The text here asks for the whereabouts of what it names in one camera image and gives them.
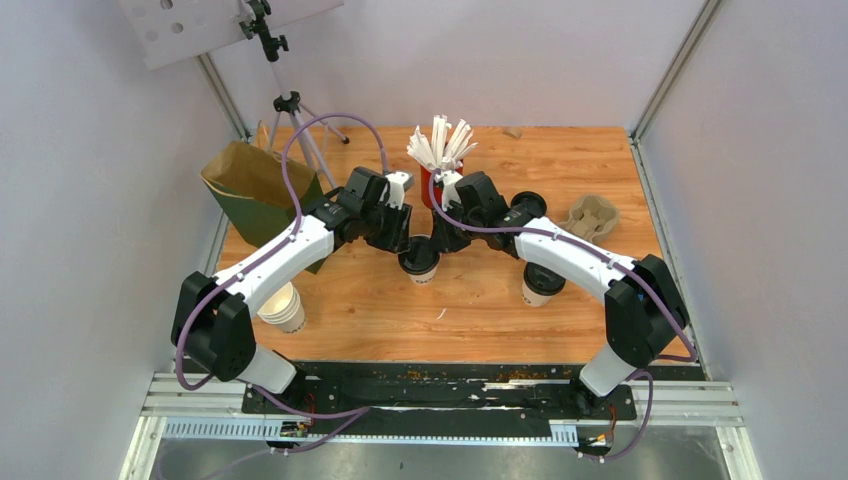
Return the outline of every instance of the wooden table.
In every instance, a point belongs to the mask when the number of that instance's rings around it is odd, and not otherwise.
[[[420,199],[418,164],[406,155],[413,127],[380,128],[392,169],[415,172],[407,194],[413,206],[410,234],[431,230]],[[429,129],[424,133],[429,137]],[[554,221],[584,193],[597,193],[621,211],[621,221],[602,244],[616,253],[642,258],[660,255],[650,213],[627,137],[621,128],[525,128],[520,140],[500,128],[477,127],[480,146],[466,159],[465,173],[483,170],[507,202],[532,190],[548,203]],[[345,128],[342,145],[330,137],[326,157],[344,184],[363,165],[380,171],[376,143],[365,128]],[[282,148],[291,129],[281,128]],[[320,146],[323,130],[313,130]],[[264,146],[266,134],[258,142]],[[300,150],[290,154],[300,159]],[[255,249],[230,227],[219,268]],[[573,284],[542,308],[521,297],[524,262],[475,241],[462,252],[442,256],[433,282],[413,284],[397,256],[348,244],[331,255],[317,275],[294,279],[306,310],[306,327],[286,335],[254,319],[257,341],[292,359],[371,361],[463,361],[585,363],[605,342],[604,309]],[[668,353],[685,354],[676,341]]]

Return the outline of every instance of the black metal plate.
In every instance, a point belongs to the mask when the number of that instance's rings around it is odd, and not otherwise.
[[[295,408],[309,410],[310,405],[304,400],[307,394],[312,394],[315,411],[320,413],[362,406],[426,409],[373,408],[361,421],[346,429],[350,434],[545,437],[550,435],[549,420],[552,419],[609,421],[611,418],[609,404],[597,408],[589,416],[581,415],[571,402],[569,383],[512,385],[508,389],[486,387],[487,382],[507,384],[515,379],[561,381],[575,376],[570,366],[336,362],[309,362],[299,366],[321,379],[304,381],[304,399],[300,401],[291,398],[288,391],[287,400],[280,397]],[[630,387],[617,387],[610,394],[609,402],[615,405],[619,420],[636,418]],[[451,410],[429,410],[432,408]],[[250,398],[245,397],[242,410],[255,414],[280,413],[255,392]],[[318,421],[311,431],[329,433],[340,423]]]

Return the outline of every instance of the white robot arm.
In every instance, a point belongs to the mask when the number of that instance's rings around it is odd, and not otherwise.
[[[647,367],[676,336],[646,292],[613,264],[644,280],[681,329],[689,323],[686,307],[662,259],[648,255],[636,260],[565,232],[544,216],[547,206],[535,193],[519,193],[507,205],[483,172],[465,177],[445,172],[437,176],[437,181],[443,187],[444,213],[453,222],[433,212],[431,243],[435,250],[456,252],[473,239],[483,239],[495,250],[542,266],[577,284],[605,306],[607,343],[580,371],[578,382],[590,403],[608,395],[637,369]],[[457,222],[481,228],[475,232],[457,226]],[[493,229],[503,228],[513,232],[492,233]]]
[[[412,207],[404,203],[404,196],[411,182],[412,176],[405,172],[383,176],[357,168],[345,187],[333,192],[335,199],[326,198],[305,209],[297,232],[294,224],[289,226],[211,278],[200,272],[189,275],[180,290],[171,342],[177,344],[200,301],[216,286],[228,283],[191,325],[185,352],[221,381],[239,378],[273,393],[283,392],[298,370],[279,353],[256,343],[251,319],[295,275],[344,243],[364,238],[380,250],[405,251]],[[288,244],[258,262],[283,242]],[[233,277],[237,280],[228,282]]]

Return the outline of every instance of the brown paper bag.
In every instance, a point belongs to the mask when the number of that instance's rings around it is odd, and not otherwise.
[[[289,161],[289,179],[303,207],[323,196],[315,171]],[[261,247],[294,221],[280,159],[244,142],[232,142],[200,172],[215,200],[244,240]],[[308,268],[315,273],[321,262]]]

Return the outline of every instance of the paper cup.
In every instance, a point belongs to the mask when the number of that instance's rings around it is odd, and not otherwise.
[[[535,263],[528,263],[524,267],[521,294],[527,305],[541,307],[563,288],[565,288],[565,279],[547,268]]]
[[[409,239],[409,250],[398,254],[400,268],[416,285],[426,285],[436,275],[439,252],[430,246],[430,237],[415,235]]]
[[[299,332],[306,325],[300,294],[291,282],[283,285],[259,308],[259,318],[284,333]]]

